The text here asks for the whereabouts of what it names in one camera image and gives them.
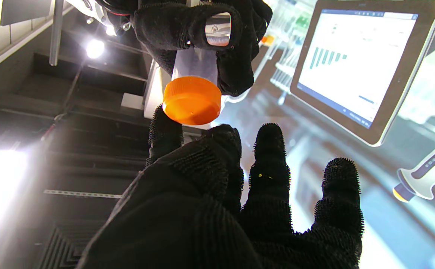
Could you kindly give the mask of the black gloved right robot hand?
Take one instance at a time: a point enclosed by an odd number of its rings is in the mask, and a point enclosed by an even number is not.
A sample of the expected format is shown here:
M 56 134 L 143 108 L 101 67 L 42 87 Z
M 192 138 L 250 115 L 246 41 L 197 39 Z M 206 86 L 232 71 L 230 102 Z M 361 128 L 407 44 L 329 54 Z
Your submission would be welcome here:
M 272 9 L 262 0 L 213 0 L 188 7 L 185 0 L 136 0 L 127 4 L 137 39 L 153 59 L 171 75 L 179 50 L 197 47 L 216 51 L 217 85 L 223 95 L 238 96 L 254 83 L 252 60 L 272 19 Z M 207 42 L 208 18 L 228 12 L 231 39 L 224 47 Z

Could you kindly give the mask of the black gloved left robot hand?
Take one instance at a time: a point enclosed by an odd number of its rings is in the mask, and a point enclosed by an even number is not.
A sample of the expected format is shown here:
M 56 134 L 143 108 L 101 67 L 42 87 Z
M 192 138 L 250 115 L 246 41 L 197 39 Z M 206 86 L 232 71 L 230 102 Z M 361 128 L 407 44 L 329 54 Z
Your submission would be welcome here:
M 306 232 L 291 226 L 290 169 L 277 124 L 260 127 L 244 173 L 238 130 L 213 127 L 187 144 L 159 105 L 146 167 L 93 237 L 79 269 L 357 269 L 363 213 L 354 162 L 334 158 Z

